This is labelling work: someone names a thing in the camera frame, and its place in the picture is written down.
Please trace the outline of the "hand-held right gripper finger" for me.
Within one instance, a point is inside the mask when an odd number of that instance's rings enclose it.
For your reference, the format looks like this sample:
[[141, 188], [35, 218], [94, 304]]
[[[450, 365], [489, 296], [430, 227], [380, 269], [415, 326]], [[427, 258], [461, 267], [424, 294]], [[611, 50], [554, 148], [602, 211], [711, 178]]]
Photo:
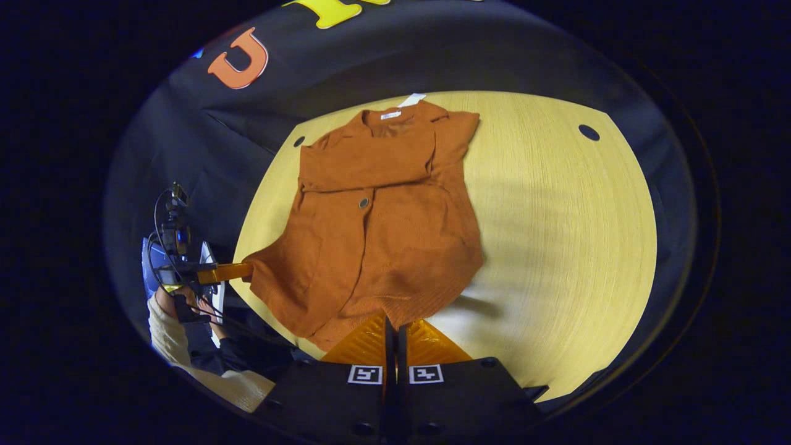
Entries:
[[402, 441], [520, 441], [544, 419], [498, 358], [471, 357], [427, 321], [400, 328], [397, 366]]
[[387, 389], [396, 382], [393, 328], [374, 316], [324, 360], [294, 361], [253, 416], [299, 443], [379, 443]]

